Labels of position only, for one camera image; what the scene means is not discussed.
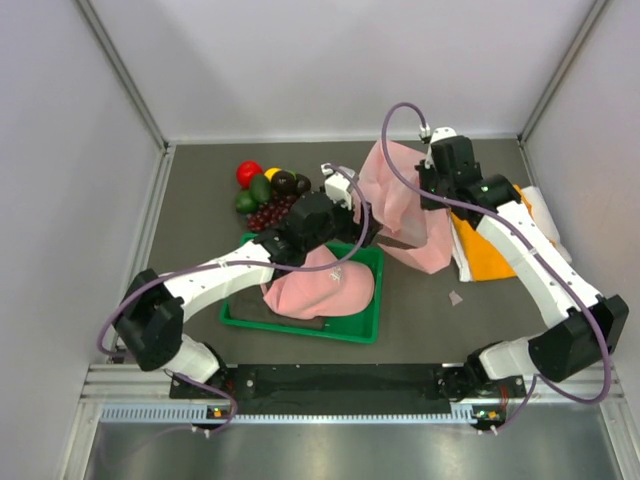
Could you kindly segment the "pink plastic bag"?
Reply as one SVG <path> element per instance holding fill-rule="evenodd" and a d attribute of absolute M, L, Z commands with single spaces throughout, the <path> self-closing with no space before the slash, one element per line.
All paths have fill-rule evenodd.
<path fill-rule="evenodd" d="M 415 167 L 425 157 L 404 145 L 378 140 L 365 159 L 358 185 L 371 204 L 373 217 L 382 225 L 380 235 L 401 244 L 382 244 L 380 248 L 410 268 L 434 274 L 449 266 L 452 259 L 448 211 L 422 209 L 421 196 L 394 175 L 385 160 L 384 148 L 397 170 L 414 186 L 419 185 Z"/>

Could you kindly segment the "dark red grape bunch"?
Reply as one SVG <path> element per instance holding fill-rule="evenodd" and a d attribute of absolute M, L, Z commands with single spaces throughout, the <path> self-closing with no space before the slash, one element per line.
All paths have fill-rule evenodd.
<path fill-rule="evenodd" d="M 297 195 L 274 196 L 266 204 L 261 204 L 255 213 L 246 217 L 247 228 L 257 233 L 278 224 L 291 210 L 299 199 Z"/>

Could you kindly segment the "dark brown fruit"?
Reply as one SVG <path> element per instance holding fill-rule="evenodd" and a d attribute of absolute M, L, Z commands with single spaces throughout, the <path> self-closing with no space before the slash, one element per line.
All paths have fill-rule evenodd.
<path fill-rule="evenodd" d="M 278 195 L 295 194 L 296 185 L 296 176 L 286 170 L 278 170 L 271 177 L 271 187 Z"/>

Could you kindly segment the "green avocado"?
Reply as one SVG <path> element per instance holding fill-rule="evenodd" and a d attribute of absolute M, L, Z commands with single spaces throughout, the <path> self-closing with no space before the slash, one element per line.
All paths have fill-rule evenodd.
<path fill-rule="evenodd" d="M 264 174 L 255 174 L 250 180 L 249 192 L 257 203 L 267 204 L 272 194 L 270 180 Z"/>

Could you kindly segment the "red tomato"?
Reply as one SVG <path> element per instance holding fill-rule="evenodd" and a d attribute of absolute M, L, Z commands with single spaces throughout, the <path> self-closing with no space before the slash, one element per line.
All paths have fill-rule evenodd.
<path fill-rule="evenodd" d="M 236 169 L 236 180 L 242 189 L 248 189 L 252 178 L 263 173 L 262 167 L 255 161 L 242 162 Z"/>

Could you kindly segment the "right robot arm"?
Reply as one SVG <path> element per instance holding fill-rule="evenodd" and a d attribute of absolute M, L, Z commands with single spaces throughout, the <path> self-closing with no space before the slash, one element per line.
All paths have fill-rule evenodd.
<path fill-rule="evenodd" d="M 506 260 L 546 325 L 531 337 L 490 344 L 464 364 L 469 388 L 487 396 L 504 378 L 540 375 L 561 382 L 615 351 L 629 315 L 618 295 L 605 297 L 569 265 L 539 229 L 515 186 L 484 177 L 472 142 L 450 127 L 425 140 L 416 167 L 425 210 L 449 208 Z"/>

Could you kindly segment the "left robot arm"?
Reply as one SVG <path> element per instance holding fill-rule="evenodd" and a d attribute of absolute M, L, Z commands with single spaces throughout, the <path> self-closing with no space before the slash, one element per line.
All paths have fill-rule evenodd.
<path fill-rule="evenodd" d="M 184 335 L 184 323 L 237 292 L 309 272 L 307 257 L 329 241 L 358 250 L 381 228 L 367 201 L 354 207 L 322 192 L 305 194 L 273 226 L 222 257 L 164 275 L 138 273 L 111 323 L 140 370 L 186 376 L 203 395 L 216 396 L 226 387 L 224 363 L 210 346 Z"/>

